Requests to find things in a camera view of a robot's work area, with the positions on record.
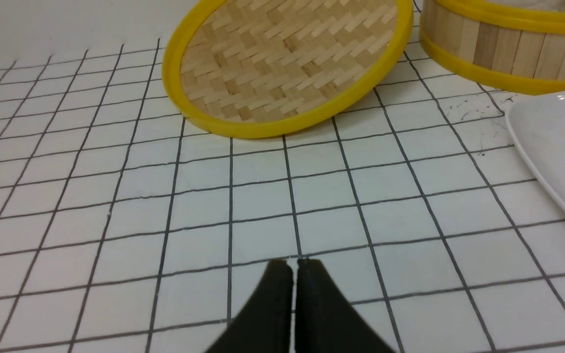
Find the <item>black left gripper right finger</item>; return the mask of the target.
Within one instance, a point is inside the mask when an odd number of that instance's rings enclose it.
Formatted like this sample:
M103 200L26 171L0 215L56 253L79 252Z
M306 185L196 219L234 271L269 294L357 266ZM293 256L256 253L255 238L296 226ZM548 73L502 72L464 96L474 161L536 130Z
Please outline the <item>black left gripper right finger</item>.
M318 259L298 260L297 353L392 353L339 291Z

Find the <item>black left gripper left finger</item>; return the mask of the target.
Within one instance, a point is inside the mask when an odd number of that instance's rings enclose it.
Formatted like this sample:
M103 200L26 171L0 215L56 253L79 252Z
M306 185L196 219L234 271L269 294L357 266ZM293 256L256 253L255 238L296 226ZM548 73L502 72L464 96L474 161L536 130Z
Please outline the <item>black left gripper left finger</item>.
M271 260L237 317L208 353L288 353L294 280L284 260Z

